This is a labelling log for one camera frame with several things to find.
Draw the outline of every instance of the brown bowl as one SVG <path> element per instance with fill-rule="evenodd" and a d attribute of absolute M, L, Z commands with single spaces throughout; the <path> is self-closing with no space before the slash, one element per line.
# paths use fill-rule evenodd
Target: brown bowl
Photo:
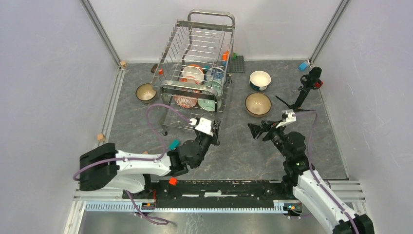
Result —
<path fill-rule="evenodd" d="M 142 84 L 136 89 L 136 97 L 144 103 L 150 103 L 155 99 L 156 91 L 151 84 Z"/>
<path fill-rule="evenodd" d="M 253 93 L 246 97 L 245 107 L 253 117 L 263 117 L 271 110 L 271 100 L 262 93 Z"/>

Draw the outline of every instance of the metal rod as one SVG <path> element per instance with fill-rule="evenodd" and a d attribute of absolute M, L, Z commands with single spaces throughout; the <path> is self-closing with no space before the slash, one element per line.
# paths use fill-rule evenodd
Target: metal rod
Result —
<path fill-rule="evenodd" d="M 331 32 L 335 28 L 337 21 L 340 19 L 343 11 L 346 9 L 348 3 L 350 0 L 341 0 L 340 4 L 338 5 L 333 17 L 331 18 L 330 22 L 328 23 L 327 28 L 325 29 L 323 35 L 321 36 L 321 39 L 319 43 L 317 44 L 313 54 L 311 55 L 309 61 L 310 63 L 313 63 L 317 57 L 319 56 L 322 48 L 324 47 L 326 41 L 330 37 Z"/>
<path fill-rule="evenodd" d="M 89 0 L 80 0 L 83 7 L 85 8 L 86 13 L 88 14 L 89 18 L 91 19 L 94 28 L 96 29 L 97 33 L 99 34 L 100 38 L 102 39 L 103 43 L 108 48 L 109 53 L 111 54 L 112 59 L 114 60 L 116 65 L 120 65 L 120 58 L 117 54 L 111 40 L 108 37 L 105 29 L 103 28 L 102 23 L 100 22 L 99 18 L 97 17 L 96 12 L 94 11 L 92 4 Z"/>

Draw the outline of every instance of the metal dish rack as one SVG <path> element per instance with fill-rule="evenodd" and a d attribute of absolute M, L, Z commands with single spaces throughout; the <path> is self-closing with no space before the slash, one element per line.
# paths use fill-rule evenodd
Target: metal dish rack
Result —
<path fill-rule="evenodd" d="M 193 22 L 191 21 L 193 14 L 228 17 L 232 20 L 232 24 Z M 227 67 L 229 67 L 232 54 L 234 30 L 235 18 L 229 12 L 194 9 L 188 14 L 188 20 L 177 21 L 151 82 L 151 85 L 159 90 L 164 104 L 178 110 L 188 119 L 211 117 L 216 122 L 220 121 L 222 126 L 233 82 L 231 75 L 227 74 Z M 225 52 L 229 52 L 226 61 L 222 60 Z M 222 94 L 219 94 L 214 87 L 202 85 L 204 80 L 198 80 L 199 84 L 180 82 L 179 80 L 183 78 L 182 70 L 190 64 L 199 65 L 201 69 L 205 66 L 210 69 L 214 67 L 223 69 L 227 83 L 221 88 Z M 215 111 L 208 112 L 199 107 L 198 104 L 188 109 L 181 107 L 173 98 L 177 95 L 196 100 L 213 100 Z M 220 108 L 218 108 L 219 101 L 222 102 Z M 165 136 L 168 134 L 168 127 L 193 130 L 191 125 L 183 122 L 169 109 L 166 109 L 161 118 L 161 126 Z"/>

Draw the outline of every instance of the dish rack handle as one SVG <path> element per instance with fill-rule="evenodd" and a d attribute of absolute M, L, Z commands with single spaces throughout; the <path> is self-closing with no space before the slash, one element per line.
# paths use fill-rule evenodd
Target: dish rack handle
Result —
<path fill-rule="evenodd" d="M 192 9 L 188 14 L 188 21 L 191 21 L 191 15 L 209 15 L 209 16 L 224 16 L 232 20 L 232 25 L 235 26 L 235 17 L 233 14 L 226 11 L 214 11 L 214 10 L 202 10 L 202 9 Z"/>

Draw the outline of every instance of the wall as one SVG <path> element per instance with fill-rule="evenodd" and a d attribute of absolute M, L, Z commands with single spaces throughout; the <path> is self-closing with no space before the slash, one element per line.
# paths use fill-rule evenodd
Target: wall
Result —
<path fill-rule="evenodd" d="M 78 0 L 0 3 L 0 233 L 62 233 L 117 66 Z"/>
<path fill-rule="evenodd" d="M 411 233 L 413 2 L 351 1 L 316 65 L 349 174 L 377 233 Z"/>
<path fill-rule="evenodd" d="M 340 0 L 90 0 L 122 60 L 159 61 L 176 19 L 194 8 L 235 16 L 234 51 L 246 59 L 309 58 Z M 231 21 L 193 16 L 193 21 Z"/>

